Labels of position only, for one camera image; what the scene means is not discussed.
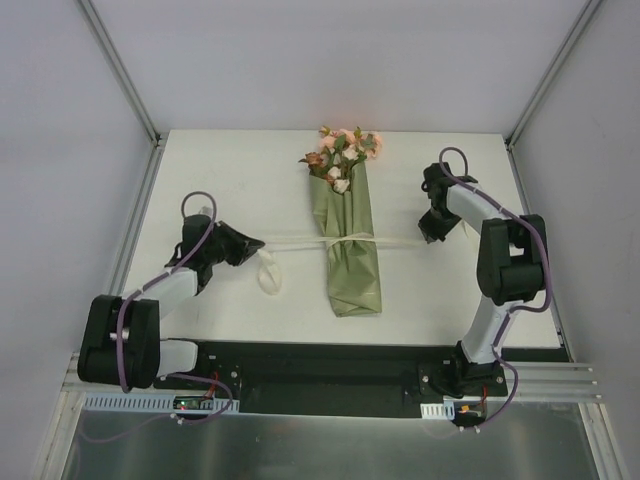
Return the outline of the green and orange wrapping paper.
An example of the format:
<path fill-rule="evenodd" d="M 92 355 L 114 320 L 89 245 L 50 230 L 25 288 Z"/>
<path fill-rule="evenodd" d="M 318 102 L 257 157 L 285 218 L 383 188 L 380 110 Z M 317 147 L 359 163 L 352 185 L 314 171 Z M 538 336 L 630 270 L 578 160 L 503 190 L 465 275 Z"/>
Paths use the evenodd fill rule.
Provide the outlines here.
<path fill-rule="evenodd" d="M 316 225 L 328 239 L 327 293 L 333 313 L 338 317 L 381 313 L 379 260 L 373 242 L 366 167 L 359 164 L 353 168 L 344 193 L 312 176 L 310 195 Z"/>

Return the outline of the pink rose flower branch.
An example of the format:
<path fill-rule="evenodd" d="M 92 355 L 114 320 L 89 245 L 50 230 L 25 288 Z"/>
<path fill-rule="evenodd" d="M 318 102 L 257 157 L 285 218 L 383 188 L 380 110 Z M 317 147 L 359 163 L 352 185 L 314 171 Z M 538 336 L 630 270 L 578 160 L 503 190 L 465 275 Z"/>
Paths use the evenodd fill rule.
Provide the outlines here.
<path fill-rule="evenodd" d="M 323 126 L 319 135 L 318 153 L 325 163 L 339 164 L 343 160 L 358 163 L 378 157 L 382 149 L 378 133 L 365 132 L 359 127 L 352 131 Z"/>

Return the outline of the cream rose flower branch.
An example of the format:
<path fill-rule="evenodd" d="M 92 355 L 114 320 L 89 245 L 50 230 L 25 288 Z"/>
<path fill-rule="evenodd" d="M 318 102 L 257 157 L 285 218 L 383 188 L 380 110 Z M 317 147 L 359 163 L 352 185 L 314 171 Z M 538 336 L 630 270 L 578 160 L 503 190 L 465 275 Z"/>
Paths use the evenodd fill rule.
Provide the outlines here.
<path fill-rule="evenodd" d="M 362 152 L 348 148 L 342 152 L 335 152 L 323 178 L 337 194 L 344 194 L 351 188 L 352 170 L 362 160 Z"/>

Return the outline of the brown rose flower branch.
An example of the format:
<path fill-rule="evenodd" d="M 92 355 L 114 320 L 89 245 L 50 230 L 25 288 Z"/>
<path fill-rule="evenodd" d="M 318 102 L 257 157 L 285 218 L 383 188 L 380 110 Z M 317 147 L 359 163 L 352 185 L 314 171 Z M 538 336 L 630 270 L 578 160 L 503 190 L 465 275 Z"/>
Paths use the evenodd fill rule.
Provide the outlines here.
<path fill-rule="evenodd" d="M 299 163 L 305 164 L 309 174 L 315 177 L 324 177 L 330 168 L 328 157 L 317 152 L 307 153 Z"/>

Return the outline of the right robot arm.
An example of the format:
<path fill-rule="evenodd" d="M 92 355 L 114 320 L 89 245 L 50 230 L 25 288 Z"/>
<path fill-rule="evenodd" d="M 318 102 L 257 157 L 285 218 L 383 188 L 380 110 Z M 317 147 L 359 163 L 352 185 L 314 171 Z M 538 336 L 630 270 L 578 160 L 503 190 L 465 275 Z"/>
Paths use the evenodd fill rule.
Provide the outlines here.
<path fill-rule="evenodd" d="M 430 208 L 418 227 L 426 242 L 443 242 L 461 222 L 479 234 L 479 306 L 450 359 L 429 376 L 433 390 L 461 398 L 502 374 L 499 357 L 512 318 L 546 288 L 539 249 L 546 244 L 546 227 L 538 215 L 509 216 L 487 199 L 473 177 L 454 176 L 447 164 L 425 168 L 423 177 Z"/>

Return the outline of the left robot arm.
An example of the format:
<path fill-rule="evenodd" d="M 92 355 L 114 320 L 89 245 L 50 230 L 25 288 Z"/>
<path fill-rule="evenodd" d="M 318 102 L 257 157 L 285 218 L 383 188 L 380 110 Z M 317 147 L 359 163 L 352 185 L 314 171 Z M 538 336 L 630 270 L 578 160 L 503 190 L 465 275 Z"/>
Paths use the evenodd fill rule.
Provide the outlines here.
<path fill-rule="evenodd" d="M 99 295 L 91 302 L 77 362 L 79 378 L 129 392 L 176 374 L 188 388 L 204 387 L 212 367 L 198 356 L 197 344 L 162 339 L 160 323 L 207 287 L 216 265 L 238 267 L 264 246 L 206 214 L 185 217 L 182 239 L 161 273 L 125 296 Z"/>

